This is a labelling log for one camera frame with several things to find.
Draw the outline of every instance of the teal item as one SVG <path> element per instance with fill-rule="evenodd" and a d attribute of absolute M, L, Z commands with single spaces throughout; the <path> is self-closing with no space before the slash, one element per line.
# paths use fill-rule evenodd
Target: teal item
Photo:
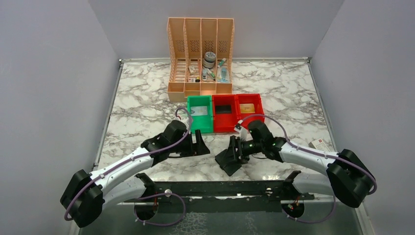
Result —
<path fill-rule="evenodd" d="M 187 97 L 187 110 L 193 118 L 191 132 L 213 133 L 212 96 L 198 95 Z"/>
<path fill-rule="evenodd" d="M 226 68 L 222 68 L 222 82 L 226 82 Z"/>

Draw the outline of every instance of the small box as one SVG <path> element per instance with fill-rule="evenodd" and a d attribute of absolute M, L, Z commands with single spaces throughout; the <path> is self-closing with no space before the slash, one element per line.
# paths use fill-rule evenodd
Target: small box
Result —
<path fill-rule="evenodd" d="M 190 74 L 195 74 L 196 73 L 196 69 L 194 68 L 193 65 L 189 66 L 189 71 L 190 71 Z"/>
<path fill-rule="evenodd" d="M 315 148 L 320 151 L 326 151 L 326 152 L 330 151 L 323 139 L 317 139 L 315 141 L 311 141 L 309 145 L 310 147 Z"/>

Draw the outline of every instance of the card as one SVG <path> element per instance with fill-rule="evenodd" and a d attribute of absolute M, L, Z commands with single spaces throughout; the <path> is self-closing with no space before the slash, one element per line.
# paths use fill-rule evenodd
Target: card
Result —
<path fill-rule="evenodd" d="M 255 106 L 254 104 L 240 104 L 239 105 L 242 114 L 254 114 Z"/>
<path fill-rule="evenodd" d="M 190 115 L 192 116 L 208 115 L 208 107 L 207 106 L 190 107 Z"/>

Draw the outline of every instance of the white wall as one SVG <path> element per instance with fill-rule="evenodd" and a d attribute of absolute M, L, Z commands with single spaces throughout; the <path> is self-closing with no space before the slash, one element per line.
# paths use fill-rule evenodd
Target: white wall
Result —
<path fill-rule="evenodd" d="M 344 0 L 89 0 L 124 59 L 169 57 L 168 17 L 235 18 L 234 57 L 312 56 Z"/>
<path fill-rule="evenodd" d="M 0 1 L 0 234 L 66 234 L 59 199 L 90 170 L 118 57 L 86 0 Z"/>
<path fill-rule="evenodd" d="M 345 0 L 312 60 L 339 148 L 375 175 L 376 234 L 414 234 L 415 2 Z"/>

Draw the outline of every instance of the marble tabletop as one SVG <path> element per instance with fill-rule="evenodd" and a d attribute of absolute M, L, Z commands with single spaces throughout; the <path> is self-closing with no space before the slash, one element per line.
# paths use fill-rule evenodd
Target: marble tabletop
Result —
<path fill-rule="evenodd" d="M 148 138 L 162 132 L 185 103 L 170 103 L 167 84 L 169 62 L 125 63 L 105 136 L 98 168 L 104 168 L 130 154 Z M 276 118 L 289 138 L 308 146 L 322 138 L 330 150 L 332 141 L 323 111 L 305 62 L 237 61 L 232 63 L 233 93 L 259 93 L 264 113 Z M 265 120 L 274 136 L 281 129 Z M 210 154 L 167 159 L 145 170 L 154 181 L 229 181 L 285 179 L 293 170 L 313 170 L 295 164 L 252 158 L 228 176 L 214 156 L 226 149 L 230 134 L 203 135 Z"/>

